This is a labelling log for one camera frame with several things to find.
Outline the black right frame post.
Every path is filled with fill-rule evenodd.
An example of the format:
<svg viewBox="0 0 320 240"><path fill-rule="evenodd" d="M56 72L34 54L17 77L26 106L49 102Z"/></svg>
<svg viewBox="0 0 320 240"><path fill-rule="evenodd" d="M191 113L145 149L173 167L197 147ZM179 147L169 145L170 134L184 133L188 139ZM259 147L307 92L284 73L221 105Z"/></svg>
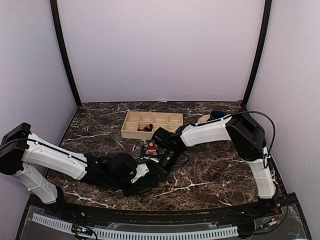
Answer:
<svg viewBox="0 0 320 240"><path fill-rule="evenodd" d="M243 109L247 108L247 105L250 100L250 96L255 84L255 80L257 77L257 73L259 70L264 46L265 46L265 41L266 41L266 36L268 32L268 26L269 26L269 20L270 20L270 15L271 15L271 8L272 8L272 0L265 0L264 1L264 9L263 9L263 15L262 15L262 21L261 21L261 27L260 27L260 32L259 32L259 37L258 37L258 42L257 42L257 47L252 63L252 68L250 71L250 75L248 78L248 83L244 92L244 96L241 100L241 107Z"/></svg>

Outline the black front table rail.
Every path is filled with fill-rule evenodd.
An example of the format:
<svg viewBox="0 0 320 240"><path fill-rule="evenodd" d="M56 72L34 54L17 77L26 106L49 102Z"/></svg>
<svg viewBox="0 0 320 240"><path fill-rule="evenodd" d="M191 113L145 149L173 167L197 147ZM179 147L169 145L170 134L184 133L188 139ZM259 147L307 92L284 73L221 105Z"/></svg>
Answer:
<svg viewBox="0 0 320 240"><path fill-rule="evenodd" d="M242 205L198 210L169 210L169 211L141 211L122 210L102 207L66 203L67 220L72 220L88 226L107 226L111 223L136 225L186 225L217 222L220 226L231 224L242 226L253 224L263 217L275 216L271 209L265 215L258 213L262 209L261 202L252 202Z"/></svg>

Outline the cream saucer plate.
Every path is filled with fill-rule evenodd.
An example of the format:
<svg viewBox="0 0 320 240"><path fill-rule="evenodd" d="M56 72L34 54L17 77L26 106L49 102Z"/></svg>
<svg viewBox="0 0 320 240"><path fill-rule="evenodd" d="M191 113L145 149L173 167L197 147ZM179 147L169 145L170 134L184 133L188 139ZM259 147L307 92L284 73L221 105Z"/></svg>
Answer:
<svg viewBox="0 0 320 240"><path fill-rule="evenodd" d="M211 117L210 114L201 116L201 117L197 120L197 124L206 123L206 122L210 119L210 117Z"/></svg>

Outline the black left frame post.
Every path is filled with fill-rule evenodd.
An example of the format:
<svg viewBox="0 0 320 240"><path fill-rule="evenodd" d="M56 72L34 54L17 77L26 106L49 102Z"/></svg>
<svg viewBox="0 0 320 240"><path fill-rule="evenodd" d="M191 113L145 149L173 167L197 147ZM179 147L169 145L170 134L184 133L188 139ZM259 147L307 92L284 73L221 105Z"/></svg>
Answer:
<svg viewBox="0 0 320 240"><path fill-rule="evenodd" d="M82 105L82 101L76 86L76 81L72 72L69 56L67 53L67 47L66 47L66 43L63 35L63 29L62 29L60 13L58 8L58 1L50 0L49 2L50 2L51 15L53 20L55 35L56 35L63 67L66 73L66 77L68 80L68 84L69 84L73 99L75 101L77 108L79 108Z"/></svg>

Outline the dark blue mug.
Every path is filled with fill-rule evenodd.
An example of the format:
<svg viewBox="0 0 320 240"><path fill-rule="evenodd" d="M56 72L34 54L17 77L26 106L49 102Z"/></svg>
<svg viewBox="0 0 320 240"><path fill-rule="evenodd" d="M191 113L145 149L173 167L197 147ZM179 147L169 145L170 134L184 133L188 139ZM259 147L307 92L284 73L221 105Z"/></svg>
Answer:
<svg viewBox="0 0 320 240"><path fill-rule="evenodd" d="M226 113L224 111L221 111L221 110L213 110L211 113L210 113L210 120L217 120L217 119L220 119L220 118L223 118L224 116L226 116Z"/></svg>

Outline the wooden compartment tray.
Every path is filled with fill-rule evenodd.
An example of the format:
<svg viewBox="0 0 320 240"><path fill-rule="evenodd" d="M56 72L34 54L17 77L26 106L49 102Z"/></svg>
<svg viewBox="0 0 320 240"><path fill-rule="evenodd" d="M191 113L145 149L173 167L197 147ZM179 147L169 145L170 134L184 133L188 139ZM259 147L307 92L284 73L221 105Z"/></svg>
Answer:
<svg viewBox="0 0 320 240"><path fill-rule="evenodd" d="M152 132L137 131L139 126L147 124L153 124ZM123 139L151 140L158 128L174 132L183 124L182 113L129 111L121 128L121 136Z"/></svg>

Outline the black red yellow argyle sock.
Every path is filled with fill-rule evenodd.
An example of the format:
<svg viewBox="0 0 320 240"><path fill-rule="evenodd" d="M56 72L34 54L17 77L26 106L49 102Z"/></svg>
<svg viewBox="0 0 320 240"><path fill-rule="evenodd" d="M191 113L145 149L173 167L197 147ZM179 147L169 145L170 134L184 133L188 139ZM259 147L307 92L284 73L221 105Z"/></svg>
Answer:
<svg viewBox="0 0 320 240"><path fill-rule="evenodd" d="M139 126L137 131L139 131L139 132L152 132L153 128L154 128L153 124L149 123L144 126L142 126L142 125Z"/></svg>

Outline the green christmas bear sock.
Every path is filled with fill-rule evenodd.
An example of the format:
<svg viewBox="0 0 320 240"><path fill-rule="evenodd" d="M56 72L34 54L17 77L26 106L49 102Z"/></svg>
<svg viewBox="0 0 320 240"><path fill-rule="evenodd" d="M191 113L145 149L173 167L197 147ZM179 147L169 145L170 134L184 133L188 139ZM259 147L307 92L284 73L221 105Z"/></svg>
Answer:
<svg viewBox="0 0 320 240"><path fill-rule="evenodd" d="M146 188L156 188L159 182L155 179L153 163L160 161L159 147L154 142L146 143L141 147L140 157L137 160L138 164L145 164L148 168L148 173L142 177L140 183Z"/></svg>

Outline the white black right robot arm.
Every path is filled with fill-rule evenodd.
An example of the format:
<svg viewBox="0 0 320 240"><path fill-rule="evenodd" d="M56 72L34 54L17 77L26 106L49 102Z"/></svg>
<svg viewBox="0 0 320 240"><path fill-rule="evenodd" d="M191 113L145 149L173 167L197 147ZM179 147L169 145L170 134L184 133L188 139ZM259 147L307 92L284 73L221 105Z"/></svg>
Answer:
<svg viewBox="0 0 320 240"><path fill-rule="evenodd" d="M158 165L169 172L187 148L196 145L230 141L239 157L249 164L255 180L258 197L255 213L266 217L275 208L272 198L276 193L275 174L269 165L271 146L265 130L252 117L253 111L240 111L203 123L182 125L175 132L158 128L151 140L165 150Z"/></svg>

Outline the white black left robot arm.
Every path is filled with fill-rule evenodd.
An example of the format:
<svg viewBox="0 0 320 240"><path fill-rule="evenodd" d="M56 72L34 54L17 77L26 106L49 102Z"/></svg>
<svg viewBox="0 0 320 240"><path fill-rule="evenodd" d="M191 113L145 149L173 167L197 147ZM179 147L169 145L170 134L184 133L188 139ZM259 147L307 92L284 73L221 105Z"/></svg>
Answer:
<svg viewBox="0 0 320 240"><path fill-rule="evenodd" d="M67 218L70 206L63 191L38 172L35 165L63 173L98 187L113 187L125 197L144 194L158 187L155 162L138 163L131 155L95 157L75 153L51 144L31 132L31 125L21 123L8 132L0 143L0 172L18 179L60 218Z"/></svg>

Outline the black frame post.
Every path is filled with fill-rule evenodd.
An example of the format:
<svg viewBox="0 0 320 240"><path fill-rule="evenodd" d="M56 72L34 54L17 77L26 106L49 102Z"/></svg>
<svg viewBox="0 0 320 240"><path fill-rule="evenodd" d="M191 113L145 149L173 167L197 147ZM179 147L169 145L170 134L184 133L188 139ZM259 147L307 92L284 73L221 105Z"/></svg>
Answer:
<svg viewBox="0 0 320 240"><path fill-rule="evenodd" d="M264 1L264 9L263 9L263 15L262 15L262 21L261 21L261 27L260 27L260 32L259 32L259 37L258 37L258 42L257 42L257 47L252 63L252 68L250 71L250 75L248 78L248 83L244 92L244 96L241 100L241 107L243 109L247 108L247 105L250 100L250 96L255 84L255 80L257 77L257 73L259 70L264 46L265 46L265 41L266 41L266 36L268 32L268 26L269 26L269 20L270 20L270 15L271 15L271 8L272 8L272 0L265 0Z"/></svg>
<svg viewBox="0 0 320 240"><path fill-rule="evenodd" d="M67 53L67 47L66 47L66 43L63 35L63 29L62 29L60 13L58 8L58 1L50 0L49 2L50 2L51 15L53 20L55 35L56 35L63 67L66 73L66 77L68 80L68 84L69 84L73 99L75 101L77 108L79 108L82 105L82 101L76 86L76 81L72 72L69 56Z"/></svg>

